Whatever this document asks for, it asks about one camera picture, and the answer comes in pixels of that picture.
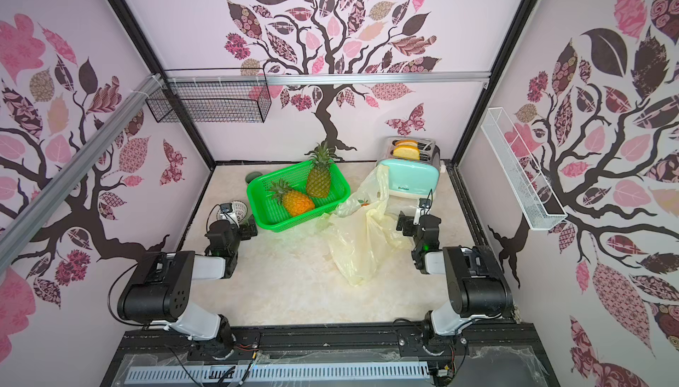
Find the green-yellow pineapple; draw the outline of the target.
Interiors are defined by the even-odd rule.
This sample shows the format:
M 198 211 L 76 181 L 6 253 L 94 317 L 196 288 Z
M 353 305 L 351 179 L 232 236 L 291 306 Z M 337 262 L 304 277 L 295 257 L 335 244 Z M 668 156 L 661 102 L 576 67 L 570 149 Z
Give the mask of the green-yellow pineapple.
M 318 144 L 309 155 L 311 171 L 306 185 L 306 194 L 312 198 L 326 198 L 331 190 L 332 175 L 330 167 L 334 164 L 336 154 L 325 144 Z

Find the orange pineapple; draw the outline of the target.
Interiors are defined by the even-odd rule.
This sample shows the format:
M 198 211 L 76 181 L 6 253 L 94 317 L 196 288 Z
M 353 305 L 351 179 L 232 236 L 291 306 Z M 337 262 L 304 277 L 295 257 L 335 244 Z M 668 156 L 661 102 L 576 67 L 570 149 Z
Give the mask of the orange pineapple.
M 272 193 L 272 199 L 279 203 L 291 217 L 303 215 L 316 208 L 309 196 L 295 190 L 284 179 L 272 182 L 269 191 Z

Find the yellow translucent plastic bag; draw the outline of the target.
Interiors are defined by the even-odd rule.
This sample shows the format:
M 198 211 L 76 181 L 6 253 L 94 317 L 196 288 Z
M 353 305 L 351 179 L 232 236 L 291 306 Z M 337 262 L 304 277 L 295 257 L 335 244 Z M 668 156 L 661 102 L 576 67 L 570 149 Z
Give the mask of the yellow translucent plastic bag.
M 318 229 L 339 273 L 351 286 L 369 282 L 397 251 L 411 251 L 413 240 L 396 230 L 388 210 L 389 169 L 378 165 L 356 192 L 318 220 Z

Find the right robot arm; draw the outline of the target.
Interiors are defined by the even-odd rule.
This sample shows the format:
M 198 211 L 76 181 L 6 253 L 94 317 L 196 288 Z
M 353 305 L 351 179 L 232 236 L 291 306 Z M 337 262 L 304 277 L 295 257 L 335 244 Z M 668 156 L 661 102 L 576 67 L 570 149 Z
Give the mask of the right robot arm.
M 396 230 L 412 238 L 411 259 L 420 273 L 446 279 L 447 301 L 426 314 L 424 347 L 437 337 L 457 337 L 470 325 L 511 316 L 511 294 L 491 253 L 480 247 L 442 247 L 441 219 L 400 213 Z

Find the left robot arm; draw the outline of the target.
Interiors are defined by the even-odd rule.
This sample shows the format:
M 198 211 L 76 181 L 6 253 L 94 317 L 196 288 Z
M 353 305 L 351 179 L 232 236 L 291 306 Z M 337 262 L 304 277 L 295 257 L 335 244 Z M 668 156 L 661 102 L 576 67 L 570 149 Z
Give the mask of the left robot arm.
M 192 284 L 228 279 L 235 272 L 240 243 L 258 235 L 254 217 L 243 222 L 219 219 L 205 234 L 204 255 L 194 251 L 151 253 L 134 267 L 117 302 L 123 323 L 174 331 L 194 342 L 217 348 L 214 355 L 228 357 L 235 335 L 228 319 L 194 303 Z

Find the green plastic basket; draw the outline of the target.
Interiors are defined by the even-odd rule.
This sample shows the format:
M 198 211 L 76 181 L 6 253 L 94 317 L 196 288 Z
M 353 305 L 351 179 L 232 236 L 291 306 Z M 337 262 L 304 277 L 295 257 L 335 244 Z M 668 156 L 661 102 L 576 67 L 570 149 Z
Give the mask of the green plastic basket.
M 329 167 L 330 190 L 325 198 L 313 198 L 306 194 L 307 180 L 312 170 L 312 162 L 299 162 L 267 175 L 259 176 L 249 183 L 247 195 L 254 219 L 260 228 L 281 232 L 308 222 L 335 210 L 346 201 L 350 187 L 336 164 Z M 292 190 L 305 194 L 314 203 L 314 208 L 300 215 L 291 215 L 284 206 L 283 199 L 274 198 L 273 185 L 284 180 Z

